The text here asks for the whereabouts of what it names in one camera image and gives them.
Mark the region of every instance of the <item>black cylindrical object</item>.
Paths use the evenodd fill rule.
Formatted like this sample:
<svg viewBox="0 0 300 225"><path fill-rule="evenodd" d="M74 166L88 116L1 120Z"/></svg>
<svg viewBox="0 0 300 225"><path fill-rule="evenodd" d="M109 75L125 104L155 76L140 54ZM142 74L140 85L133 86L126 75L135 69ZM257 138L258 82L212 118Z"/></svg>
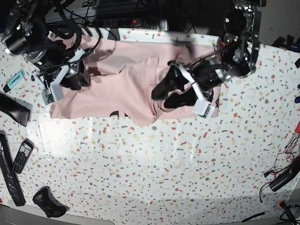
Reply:
<svg viewBox="0 0 300 225"><path fill-rule="evenodd" d="M5 52L11 56L21 55L29 48L28 40L21 32L14 33L4 42L4 45Z"/></svg>
<svg viewBox="0 0 300 225"><path fill-rule="evenodd" d="M229 70L229 73L232 76L237 76L239 78L246 77L247 75L249 75L250 72L251 72L251 69L248 66L248 64L245 62L238 64L238 65L232 65L232 67Z"/></svg>
<svg viewBox="0 0 300 225"><path fill-rule="evenodd" d="M297 157L275 180L269 187L276 192L288 182L290 182L300 171L300 157Z"/></svg>
<svg viewBox="0 0 300 225"><path fill-rule="evenodd" d="M202 90L207 91L223 83L216 73L217 69L227 69L227 66L222 64L211 65L209 61L206 61L193 68L192 73Z"/></svg>
<svg viewBox="0 0 300 225"><path fill-rule="evenodd" d="M246 19L242 10L231 9L227 12L224 27L227 33L239 36L246 26Z"/></svg>
<svg viewBox="0 0 300 225"><path fill-rule="evenodd" d="M289 221L291 221L294 225L297 225L298 222L296 221L296 218L294 217L286 203L284 201L280 201L279 205L284 209L286 216L289 218Z"/></svg>
<svg viewBox="0 0 300 225"><path fill-rule="evenodd" d="M60 65L64 61L61 51L58 49L48 49L47 53L38 61L33 64L41 71L46 70L50 66ZM59 67L53 67L47 70L47 74L54 73Z"/></svg>

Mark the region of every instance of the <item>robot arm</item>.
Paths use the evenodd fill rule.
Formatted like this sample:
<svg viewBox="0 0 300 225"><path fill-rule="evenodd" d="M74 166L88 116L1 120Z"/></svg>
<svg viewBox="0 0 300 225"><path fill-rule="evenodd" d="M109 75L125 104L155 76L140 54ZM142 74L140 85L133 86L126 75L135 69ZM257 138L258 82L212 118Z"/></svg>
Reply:
<svg viewBox="0 0 300 225"><path fill-rule="evenodd" d="M23 55L39 69L34 73L34 79L43 85L42 96L46 104L63 98L60 86L72 90L90 86L89 76L83 73L82 60L96 47L78 49L81 30L72 16L67 18L64 14L64 8L74 0L66 0L63 4L61 1L15 0L8 6L11 10L4 17L5 26L0 26L5 52L13 56ZM263 0L233 0L232 8L225 17L225 34L219 39L215 52L191 64L169 62L170 70L153 90L152 99L165 100L166 108L193 105L195 113L209 117L214 110L210 103L213 88L234 76L246 77L256 70L260 46L260 12L256 9L265 5L260 1ZM61 40L48 38L50 28L45 23L45 15L53 7L59 12L69 33L51 31L61 39L70 39L76 34L76 41L69 49ZM97 28L96 31L100 41L100 31ZM184 92L184 85L188 82L192 84L190 90L182 95L174 93L168 96L176 89Z"/></svg>
<svg viewBox="0 0 300 225"><path fill-rule="evenodd" d="M42 85L42 96L46 104L63 98L60 86L80 90L90 86L90 77L83 73L82 60L93 49L79 49L82 38L81 29L73 18L67 18L64 8L74 0L16 0L5 20L2 21L0 39L5 52L12 56L22 55L25 60L34 64L38 70L34 79ZM45 23L45 15L55 7L68 28L68 34L51 29ZM52 31L61 39L70 39L76 34L72 47L66 49L62 40L52 41L48 35Z"/></svg>
<svg viewBox="0 0 300 225"><path fill-rule="evenodd" d="M257 6L265 3L235 0L226 14L225 34L219 38L215 52L191 64L169 62L170 70L152 91L152 99L164 100L165 108L194 106L196 114L210 117L215 109L211 105L213 88L234 76L243 78L256 71L261 19ZM186 91L188 82L191 88ZM169 95L178 89L186 92Z"/></svg>

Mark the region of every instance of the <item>power strip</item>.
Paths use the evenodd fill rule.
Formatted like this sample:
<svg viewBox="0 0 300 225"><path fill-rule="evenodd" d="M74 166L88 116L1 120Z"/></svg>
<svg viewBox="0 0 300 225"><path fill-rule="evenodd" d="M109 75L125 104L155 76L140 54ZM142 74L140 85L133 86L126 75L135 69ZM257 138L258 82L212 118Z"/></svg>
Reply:
<svg viewBox="0 0 300 225"><path fill-rule="evenodd" d="M159 1L159 4L161 6L164 6L163 4L163 0ZM110 3L110 4L101 4L101 7L83 7L83 8L77 8L77 9L72 9L72 11L74 12L74 14L80 15L80 16L87 16L89 17L89 19L92 20L93 17L97 17L97 16L105 16L105 15L116 15L116 14L121 14L121 13L132 13L132 12L136 12L139 11L141 12L145 7L142 4L139 4L138 7L136 7L136 3L137 0L132 0L130 2L128 1L118 1L115 3ZM66 17L70 17L70 13L69 12L65 12ZM105 19L102 20L103 23L105 23L105 21L108 21L110 19ZM114 20L113 23L119 23L120 19L112 19ZM122 27L132 27L132 28L136 28L136 27L140 27L142 26L142 21L137 21L136 26L131 25L126 25L125 24L125 20L124 20L124 25L117 25L114 28L122 28ZM54 23L57 21L61 21L61 17L59 15L59 13L49 13L45 16L45 21L46 23ZM152 24L153 29L155 30L168 30L168 22L167 19L164 17L161 17L159 19L159 23L158 24Z"/></svg>
<svg viewBox="0 0 300 225"><path fill-rule="evenodd" d="M98 27L109 27L109 28L135 28L135 27L141 27L142 26L142 20L141 19L99 19L94 21L95 25Z"/></svg>

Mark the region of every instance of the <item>electronic wires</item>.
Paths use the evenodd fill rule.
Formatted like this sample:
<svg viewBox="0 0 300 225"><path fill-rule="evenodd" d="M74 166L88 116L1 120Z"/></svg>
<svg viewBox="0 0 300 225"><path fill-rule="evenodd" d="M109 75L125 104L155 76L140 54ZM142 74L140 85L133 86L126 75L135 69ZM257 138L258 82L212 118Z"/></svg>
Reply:
<svg viewBox="0 0 300 225"><path fill-rule="evenodd" d="M298 143L298 140L300 138L300 134L298 134L292 141L291 143L286 147L286 149L283 152L280 152L276 155L275 158L275 162L274 165L269 169L269 171L264 173L264 176L267 177L268 175L273 175L274 176L274 180L276 180L278 174L282 171L284 171L288 166L282 168L282 167L278 167L276 165L276 162L278 160L278 156L279 155L283 155L285 154L285 160L288 163L292 163L294 162L294 160L299 157L300 155L300 143ZM262 203L262 191L267 187L268 184L270 184L271 181L265 183L259 190L259 199L260 202Z"/></svg>
<svg viewBox="0 0 300 225"><path fill-rule="evenodd" d="M200 18L201 15L201 2L198 0L198 11L196 16L194 16L179 0L165 0L165 3L163 5L163 8L159 5L159 0L138 0L136 3L135 11L136 12L145 12L142 15L142 25L140 27L142 28L149 28L149 29L155 29L152 25L152 18L153 15L155 15L155 21L157 24L160 23L160 19L163 17L168 18L169 23L172 23L172 16L176 18L180 18L180 22L182 21L188 21L191 24L191 27L185 31L190 32L191 30L194 30L194 33L196 32L195 24Z"/></svg>
<svg viewBox="0 0 300 225"><path fill-rule="evenodd" d="M67 8L64 8L64 10L68 11L68 12L69 12L70 14L72 14L72 15L77 16L78 18L83 19L83 20L84 20L85 22L87 22L90 26L94 27L95 30L96 30L96 32L97 32L97 34L99 35L99 38L98 38L98 41L96 42L96 44L95 44L92 48L86 49L86 50L85 50L85 54L81 57L81 59L72 62L72 64L75 64L75 63L78 63L78 62L83 61L83 60L84 60L85 58L87 58L92 52L94 52L94 50L96 49L96 47L98 46L98 44L99 44L99 42L100 42L100 40L101 40L102 35L101 35L101 32L100 32L99 28L96 27L90 20L88 20L88 19L86 19L86 18L84 18L84 17L82 17L82 16L80 16L80 15L77 15L77 14L73 13L71 10L69 10L69 9L67 9ZM112 34L112 36L115 38L115 40L117 40L117 37L116 37L113 33L111 33L111 34ZM48 71L49 69L51 69L51 68L59 68L59 67L66 66L66 65L69 65L69 64L70 64L70 63L67 62L67 63L63 63L63 64L59 64L59 65L54 65L54 66L47 67L47 68L43 71L43 73L40 74L40 76L44 76L45 74L47 74L47 71Z"/></svg>
<svg viewBox="0 0 300 225"><path fill-rule="evenodd" d="M279 219L281 220L281 221L286 221L286 222L291 222L289 219L283 219L282 217L285 215L285 212L283 212L281 215L280 215L280 217L279 217Z"/></svg>
<svg viewBox="0 0 300 225"><path fill-rule="evenodd" d="M97 4L98 0L87 0L85 1L84 3L82 3L82 7L85 8L87 7L88 9L86 10L86 14L84 16L85 19L88 18L88 14L89 14L89 10L90 10L90 7L93 7ZM88 25L88 22L84 19L82 19L82 27L87 27Z"/></svg>

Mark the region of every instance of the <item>black cable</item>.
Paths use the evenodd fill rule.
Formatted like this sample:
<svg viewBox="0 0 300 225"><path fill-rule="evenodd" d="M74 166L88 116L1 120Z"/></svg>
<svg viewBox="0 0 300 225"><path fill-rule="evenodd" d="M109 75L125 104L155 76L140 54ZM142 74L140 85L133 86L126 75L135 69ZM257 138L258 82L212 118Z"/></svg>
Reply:
<svg viewBox="0 0 300 225"><path fill-rule="evenodd" d="M251 219L253 219L255 217L260 217L260 216L263 216L263 215L265 215L264 212L258 213L258 214L254 215L254 216L251 216L251 217L249 217L247 219L242 220L242 223L245 223L245 222L247 222L247 221L249 221L249 220L251 220Z"/></svg>
<svg viewBox="0 0 300 225"><path fill-rule="evenodd" d="M289 219L282 219L282 217L283 217L283 215L285 214L285 212L283 212L281 215L280 215L280 217L279 217L279 219L281 220L281 221L288 221L288 222L291 222Z"/></svg>
<svg viewBox="0 0 300 225"><path fill-rule="evenodd" d="M160 24L160 10L159 10L159 6L158 6L158 0L155 1L155 6L156 6L156 10L157 10L157 18L156 18L156 21L157 21L157 25Z"/></svg>
<svg viewBox="0 0 300 225"><path fill-rule="evenodd" d="M289 149L294 144L295 140L297 140L296 143L298 142L299 138L300 138L300 133L299 133L298 137L295 137L295 139L289 145L287 145L285 148Z"/></svg>
<svg viewBox="0 0 300 225"><path fill-rule="evenodd" d="M61 21L61 22L59 22L59 23L54 23L54 24L48 23L47 25L48 25L48 26L59 26L59 25L65 25L65 23Z"/></svg>
<svg viewBox="0 0 300 225"><path fill-rule="evenodd" d="M138 9L139 4L143 5L144 7ZM143 3L143 0L138 0L137 3L136 3L136 6L135 6L135 11L136 12L140 12L140 11L143 11L144 9L147 9L147 8L151 9L152 11L155 11L152 0L148 0L146 3ZM144 27L143 21L146 20L147 23L148 23L148 25L149 25L148 29L152 29L151 23L149 22L149 19L148 19L146 11L143 14L143 17L141 19L142 19L142 25L141 25L141 27Z"/></svg>
<svg viewBox="0 0 300 225"><path fill-rule="evenodd" d="M89 50L86 52L86 54L85 54L84 56L81 57L81 59L79 59L79 60L77 60L77 61L74 61L74 62L71 62L72 64L76 64L76 63L78 63L78 62L80 62L80 61L83 61L85 58L87 58L87 57L88 57L88 56L96 49L96 47L97 47L97 45L99 44L100 39L101 39L101 32L100 32L99 28L97 28L97 27L96 27L91 21L89 21L88 19L86 19L86 18L84 18L84 17L82 17L82 16L80 16L80 15L77 15L77 14L75 14L75 13L73 13L73 15L75 15L75 16L77 16L77 17L79 17L79 18L82 18L82 19L84 19L85 21L87 21L89 24L91 24L91 25L96 29L96 32L97 32L98 35L99 35L99 39L98 39L97 43L94 45L93 48L89 49ZM107 31L108 31L110 34L112 34L112 36L115 38L115 40L117 40L117 37L115 36L114 33L112 33L110 30L107 30ZM70 63L68 62L68 63L64 63L64 64L59 64L59 65L50 66L50 67L48 67L48 68L43 72L42 75L46 74L46 71L49 70L49 69L51 69L51 68L62 67L62 66L66 66L66 65L69 65L69 64L70 64Z"/></svg>
<svg viewBox="0 0 300 225"><path fill-rule="evenodd" d="M194 32L195 34L197 33L196 31L196 28L194 26L194 23L193 23L193 15L178 1L178 0L175 0L175 2L186 12L187 16L189 17L190 19L190 22L192 24L192 27L191 28L194 28Z"/></svg>
<svg viewBox="0 0 300 225"><path fill-rule="evenodd" d="M60 17L62 18L63 22L66 24L66 26L69 30L69 33L64 34L60 30L55 29L55 28L54 29L49 29L49 30L52 31L55 35L57 35L58 37L60 37L62 39L70 39L71 37L74 36L74 24L71 23L72 18L68 19L66 17L66 15L63 12L63 7L61 6L60 3L57 2L57 0L54 0L53 2L54 2L54 6L56 7L56 10L60 14Z"/></svg>
<svg viewBox="0 0 300 225"><path fill-rule="evenodd" d="M27 14L27 17L25 18L25 21L28 22L32 16L36 8L38 7L38 0L33 0L31 3L31 8L29 10L29 13Z"/></svg>
<svg viewBox="0 0 300 225"><path fill-rule="evenodd" d="M65 13L63 11L64 7L60 3L58 3L57 0L54 0L54 5L55 5L57 11L59 12L62 20L64 22L68 23L69 29L72 29L72 33L70 32L67 35L62 34L62 32L59 31L59 33L62 34L63 37L67 37L67 38L63 38L63 39L70 39L71 37L74 36L74 34L76 34L75 43L73 44L73 46L63 52L63 54L65 56L71 57L74 54L75 49L77 49L81 43L82 33L81 33L80 28L77 26L75 20L72 18L73 12L70 12L71 13L70 19L67 19L67 17L65 16Z"/></svg>
<svg viewBox="0 0 300 225"><path fill-rule="evenodd" d="M200 14L201 14L201 0L198 0L199 2L199 11L198 11L198 14L195 18L195 22L192 24L192 27L187 31L187 33L189 33L191 31L192 28L195 28L195 24L198 22L199 18L200 18Z"/></svg>
<svg viewBox="0 0 300 225"><path fill-rule="evenodd" d="M32 21L35 25L39 27L40 35L42 36L42 38L47 37L49 34L49 30L47 29L47 24L45 23L45 20L38 16L35 16Z"/></svg>
<svg viewBox="0 0 300 225"><path fill-rule="evenodd" d="M95 6L96 3L97 3L98 0L88 0L88 1L85 1L83 4L82 4L82 7L88 7L87 11L86 11L86 14L84 16L84 18L88 18L88 14L89 14L89 10L90 10L90 7L92 6ZM82 27L86 27L86 22L83 23L83 20L82 20Z"/></svg>
<svg viewBox="0 0 300 225"><path fill-rule="evenodd" d="M136 27L136 29L139 29L139 28L142 28L142 29L149 29L148 27L145 27L145 26L139 26L139 27Z"/></svg>
<svg viewBox="0 0 300 225"><path fill-rule="evenodd" d="M284 210L284 212L280 215L279 219L282 221L290 221L292 222L294 225L299 224L299 222L296 220L295 216L292 214L290 208L291 206L286 205L286 203L284 201L279 203L280 207ZM286 219L282 219L282 216L286 214L286 216L288 217L288 220Z"/></svg>

